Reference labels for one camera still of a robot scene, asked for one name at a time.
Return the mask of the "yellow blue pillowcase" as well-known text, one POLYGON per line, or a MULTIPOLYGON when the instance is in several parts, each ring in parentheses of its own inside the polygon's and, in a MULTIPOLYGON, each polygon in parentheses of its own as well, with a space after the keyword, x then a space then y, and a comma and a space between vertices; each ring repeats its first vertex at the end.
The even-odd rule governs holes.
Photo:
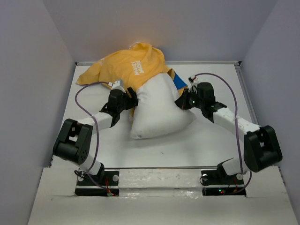
POLYGON ((173 80, 179 96, 187 86, 165 63, 161 50, 147 43, 135 43, 129 49, 112 53, 90 66, 77 79, 78 85, 95 82, 114 82, 122 79, 124 87, 136 92, 149 79, 167 73, 173 80))

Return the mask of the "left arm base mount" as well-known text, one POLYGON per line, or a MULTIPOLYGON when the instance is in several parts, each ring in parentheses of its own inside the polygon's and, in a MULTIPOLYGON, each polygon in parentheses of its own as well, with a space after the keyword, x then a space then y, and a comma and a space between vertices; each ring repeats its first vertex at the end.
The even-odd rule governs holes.
POLYGON ((87 173, 79 169, 75 170, 74 173, 77 176, 76 196, 119 196, 119 171, 106 170, 101 179, 95 175, 91 175, 92 179, 90 179, 87 173))

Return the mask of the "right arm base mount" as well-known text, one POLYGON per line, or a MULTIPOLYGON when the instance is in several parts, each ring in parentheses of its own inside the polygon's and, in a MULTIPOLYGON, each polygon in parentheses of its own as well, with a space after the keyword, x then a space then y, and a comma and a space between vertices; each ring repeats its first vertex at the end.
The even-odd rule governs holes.
POLYGON ((203 186, 202 194, 204 196, 246 196, 244 178, 240 172, 240 161, 237 158, 223 161, 215 169, 201 170, 199 182, 203 186))

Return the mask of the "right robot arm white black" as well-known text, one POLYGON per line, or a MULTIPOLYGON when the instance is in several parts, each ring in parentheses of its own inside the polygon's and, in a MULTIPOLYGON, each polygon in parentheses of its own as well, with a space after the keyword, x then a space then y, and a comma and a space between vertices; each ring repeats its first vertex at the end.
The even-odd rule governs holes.
POLYGON ((233 175, 259 172, 282 161, 283 155, 275 129, 269 125, 259 126, 232 112, 225 104, 218 102, 209 82, 201 82, 184 89, 175 101, 183 110, 198 108, 210 122, 219 125, 236 136, 238 157, 217 165, 212 177, 226 184, 233 175))

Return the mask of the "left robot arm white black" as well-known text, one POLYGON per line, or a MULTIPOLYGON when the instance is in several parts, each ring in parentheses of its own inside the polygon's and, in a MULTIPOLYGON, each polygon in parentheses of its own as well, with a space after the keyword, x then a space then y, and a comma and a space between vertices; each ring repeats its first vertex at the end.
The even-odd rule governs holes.
POLYGON ((97 160, 100 130, 115 126, 123 111, 137 105, 138 98, 131 87, 127 90, 112 88, 108 102, 97 114, 81 121, 66 119, 63 122, 52 154, 78 166, 91 184, 101 184, 105 167, 97 160))

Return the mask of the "white pillow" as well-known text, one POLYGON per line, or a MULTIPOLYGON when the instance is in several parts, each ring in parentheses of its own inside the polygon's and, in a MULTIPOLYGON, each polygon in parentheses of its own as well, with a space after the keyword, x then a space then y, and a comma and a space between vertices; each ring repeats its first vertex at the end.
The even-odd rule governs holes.
POLYGON ((178 90, 167 73, 149 79, 136 91, 138 105, 133 112, 132 139, 155 138, 178 132, 190 125, 196 116, 182 110, 175 101, 178 90))

